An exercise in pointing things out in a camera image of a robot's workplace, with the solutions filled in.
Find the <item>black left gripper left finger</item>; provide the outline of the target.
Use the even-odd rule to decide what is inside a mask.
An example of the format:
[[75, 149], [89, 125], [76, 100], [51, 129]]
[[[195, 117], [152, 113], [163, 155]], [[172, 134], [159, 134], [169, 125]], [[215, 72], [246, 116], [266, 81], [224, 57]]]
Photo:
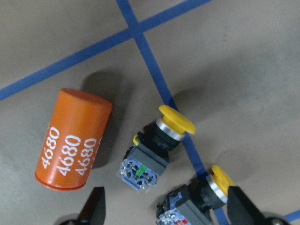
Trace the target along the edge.
[[77, 222], [104, 222], [105, 221], [105, 188], [94, 187], [82, 208]]

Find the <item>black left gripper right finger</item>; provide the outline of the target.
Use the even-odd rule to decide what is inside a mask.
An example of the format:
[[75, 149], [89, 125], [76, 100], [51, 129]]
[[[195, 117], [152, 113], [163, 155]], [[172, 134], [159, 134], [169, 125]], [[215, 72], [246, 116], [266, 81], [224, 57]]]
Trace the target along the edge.
[[228, 188], [227, 215], [231, 222], [264, 222], [264, 215], [238, 186]]

